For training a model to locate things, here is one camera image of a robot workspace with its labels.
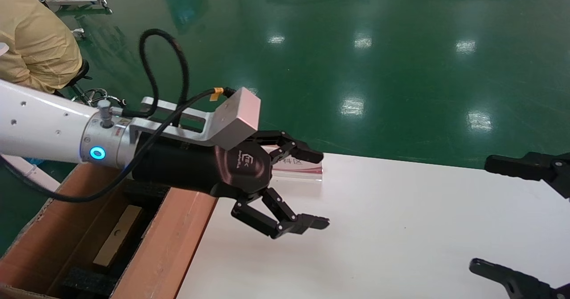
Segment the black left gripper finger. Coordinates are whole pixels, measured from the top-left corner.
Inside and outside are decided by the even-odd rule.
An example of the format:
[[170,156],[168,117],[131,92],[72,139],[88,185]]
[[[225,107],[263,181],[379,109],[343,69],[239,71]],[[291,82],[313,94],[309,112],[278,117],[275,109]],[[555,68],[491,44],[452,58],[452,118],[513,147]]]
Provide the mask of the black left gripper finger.
[[324,158],[322,152],[313,150],[305,141],[294,139],[291,135],[279,130],[260,130],[249,137],[249,141],[259,145],[276,145],[277,148],[269,152],[271,165],[277,164],[286,157],[318,164]]
[[[330,225],[329,218],[296,214],[273,188],[267,187],[250,195],[238,190],[234,199],[236,203],[232,208],[232,217],[272,239],[287,233],[301,235],[309,229],[324,230]],[[258,199],[262,200],[275,218],[250,206],[251,202]]]

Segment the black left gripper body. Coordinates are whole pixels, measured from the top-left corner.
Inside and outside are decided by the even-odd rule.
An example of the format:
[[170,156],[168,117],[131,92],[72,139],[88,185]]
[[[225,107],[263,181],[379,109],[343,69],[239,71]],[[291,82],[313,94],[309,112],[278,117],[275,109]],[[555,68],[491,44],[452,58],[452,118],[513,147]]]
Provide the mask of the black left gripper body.
[[226,150],[161,137],[132,170],[138,182],[238,199],[268,187],[271,157],[252,137]]

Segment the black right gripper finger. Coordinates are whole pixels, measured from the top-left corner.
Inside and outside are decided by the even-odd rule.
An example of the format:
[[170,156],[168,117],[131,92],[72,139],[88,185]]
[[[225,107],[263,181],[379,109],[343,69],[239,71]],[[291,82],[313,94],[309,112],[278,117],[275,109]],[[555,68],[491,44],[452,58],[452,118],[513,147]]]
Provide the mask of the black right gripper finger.
[[483,169],[488,173],[544,181],[564,199],[570,198],[570,153],[560,155],[526,153],[521,158],[490,155]]
[[485,279],[500,283],[505,287],[505,291],[511,299],[568,299],[570,297],[569,283],[554,288],[532,275],[483,259],[472,259],[469,264],[469,271]]

